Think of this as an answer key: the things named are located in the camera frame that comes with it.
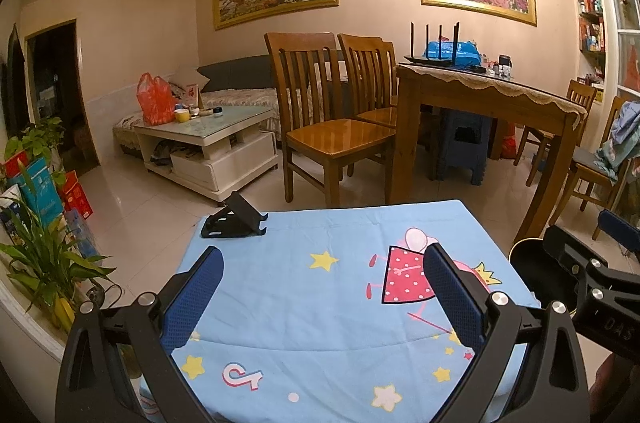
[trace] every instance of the table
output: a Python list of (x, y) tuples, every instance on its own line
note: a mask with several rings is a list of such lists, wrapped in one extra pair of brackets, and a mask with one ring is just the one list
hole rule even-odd
[[(191, 339), (172, 357), (218, 421), (429, 422), (474, 353), (421, 275), (425, 235), (485, 289), (539, 305), (456, 200), (270, 212), (265, 235), (239, 239), (203, 239), (203, 222), (177, 273), (212, 244), (224, 273)], [(487, 421), (505, 405), (523, 353), (522, 345), (514, 350)], [(140, 394), (158, 421), (144, 380)]]
[(564, 183), (586, 110), (561, 96), (454, 70), (401, 64), (397, 75), (398, 120), (390, 203), (410, 200), (421, 104), (483, 114), (554, 135), (548, 164), (514, 242), (539, 237)]
[[(223, 116), (200, 116), (180, 124), (136, 126), (145, 166), (199, 194), (223, 202), (234, 190), (277, 165), (273, 132), (262, 132), (258, 124), (273, 116), (271, 108), (225, 106)], [(151, 155), (162, 140), (202, 147), (202, 156), (172, 154), (174, 166), (160, 166)]]

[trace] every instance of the blue plastic stool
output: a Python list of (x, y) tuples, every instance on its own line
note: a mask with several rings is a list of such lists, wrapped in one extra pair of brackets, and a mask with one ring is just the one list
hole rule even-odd
[(442, 110), (442, 114), (436, 179), (443, 181), (448, 167), (462, 167), (471, 169), (472, 185), (481, 185), (492, 119), (453, 110)]

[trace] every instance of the blue tablecloth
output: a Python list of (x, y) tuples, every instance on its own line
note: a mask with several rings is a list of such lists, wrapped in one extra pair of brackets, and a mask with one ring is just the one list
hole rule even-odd
[[(427, 423), (469, 365), (422, 274), (433, 237), (458, 266), (518, 304), (537, 301), (459, 201), (273, 212), (267, 233), (201, 239), (223, 254), (222, 281), (191, 340), (172, 356), (213, 414), (234, 423)], [(511, 357), (485, 416), (506, 402)], [(159, 421), (144, 381), (143, 408)]]

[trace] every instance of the gray seat cushion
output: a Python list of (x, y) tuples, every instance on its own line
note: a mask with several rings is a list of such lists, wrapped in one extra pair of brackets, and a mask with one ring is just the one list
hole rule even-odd
[(580, 147), (576, 147), (574, 149), (574, 161), (576, 163), (579, 163), (580, 165), (584, 165), (585, 167), (588, 167), (591, 170), (596, 171), (598, 174), (602, 174), (603, 176), (606, 176), (607, 173), (604, 172), (603, 169), (601, 169), (595, 164), (595, 160), (596, 160), (596, 157), (593, 155), (592, 152), (589, 152), (588, 150), (585, 150)]

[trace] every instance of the coffee table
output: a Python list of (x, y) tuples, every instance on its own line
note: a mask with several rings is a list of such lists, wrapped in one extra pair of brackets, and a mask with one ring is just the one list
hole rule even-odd
[[(183, 124), (136, 126), (134, 130), (150, 172), (224, 202), (231, 192), (277, 166), (275, 135), (259, 127), (271, 116), (271, 108), (227, 106), (218, 118), (201, 116)], [(172, 166), (157, 165), (151, 156), (162, 140), (196, 145), (202, 154), (175, 152)]]

